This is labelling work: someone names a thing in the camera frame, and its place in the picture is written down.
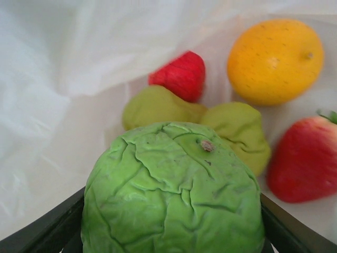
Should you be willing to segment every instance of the strawberry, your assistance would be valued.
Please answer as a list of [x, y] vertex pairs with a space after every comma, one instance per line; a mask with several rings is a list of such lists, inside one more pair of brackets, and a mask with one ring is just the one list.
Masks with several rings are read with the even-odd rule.
[[187, 102], [197, 102], [202, 96], [205, 82], [203, 59], [187, 51], [168, 65], [151, 73], [149, 85], [161, 85]]
[[284, 202], [337, 193], [337, 113], [318, 114], [295, 122], [270, 160], [267, 185]]

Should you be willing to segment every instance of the strawberry leaf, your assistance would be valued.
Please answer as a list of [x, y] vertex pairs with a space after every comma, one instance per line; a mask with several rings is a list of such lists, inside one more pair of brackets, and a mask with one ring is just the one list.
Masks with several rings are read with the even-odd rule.
[[327, 120], [329, 120], [331, 123], [337, 124], [337, 113], [334, 111], [330, 112], [329, 116], [325, 116], [321, 113], [321, 110], [317, 110], [317, 114], [323, 118], [326, 118]]

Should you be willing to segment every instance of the green pear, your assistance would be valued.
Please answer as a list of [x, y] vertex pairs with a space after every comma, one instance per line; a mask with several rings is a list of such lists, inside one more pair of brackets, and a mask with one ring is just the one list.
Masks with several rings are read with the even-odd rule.
[[160, 85], [150, 85], [126, 105], [122, 124], [128, 131], [158, 122], [198, 123], [206, 111], [201, 104], [186, 102]]
[[258, 110], [240, 102], [223, 103], [208, 109], [200, 124], [214, 129], [255, 176], [264, 171], [271, 148], [266, 141]]

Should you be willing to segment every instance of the white plastic bag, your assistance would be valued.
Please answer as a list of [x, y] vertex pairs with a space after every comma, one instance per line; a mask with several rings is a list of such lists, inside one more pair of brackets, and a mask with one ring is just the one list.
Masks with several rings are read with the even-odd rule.
[[[239, 100], [226, 77], [234, 40], [271, 17], [298, 18], [326, 51], [315, 86], [277, 108], [260, 108], [274, 145], [295, 120], [337, 110], [335, 0], [4, 0], [0, 2], [0, 239], [75, 191], [123, 132], [120, 116], [146, 75], [190, 49], [206, 63], [203, 103]], [[336, 196], [287, 205], [328, 239]]]

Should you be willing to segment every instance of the toy food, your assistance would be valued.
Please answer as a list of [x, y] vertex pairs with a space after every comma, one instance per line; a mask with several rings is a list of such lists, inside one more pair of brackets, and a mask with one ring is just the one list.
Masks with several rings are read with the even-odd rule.
[[200, 124], [214, 129], [255, 176], [264, 171], [271, 149], [265, 139], [258, 110], [240, 102], [224, 103], [208, 109]]
[[204, 90], [205, 64], [202, 58], [187, 51], [148, 77], [150, 85], [162, 85], [187, 102], [197, 102]]
[[188, 103], [162, 86], [151, 85], [126, 105], [122, 124], [125, 130], [130, 130], [164, 121], [198, 123], [206, 110], [205, 106]]
[[297, 98], [319, 77], [324, 52], [317, 33], [291, 19], [260, 22], [234, 43], [227, 62], [233, 89], [257, 105]]
[[281, 138], [267, 185], [282, 201], [299, 203], [337, 193], [337, 114], [295, 122]]
[[260, 188], [216, 133], [154, 123], [117, 137], [84, 193], [83, 253], [261, 253]]

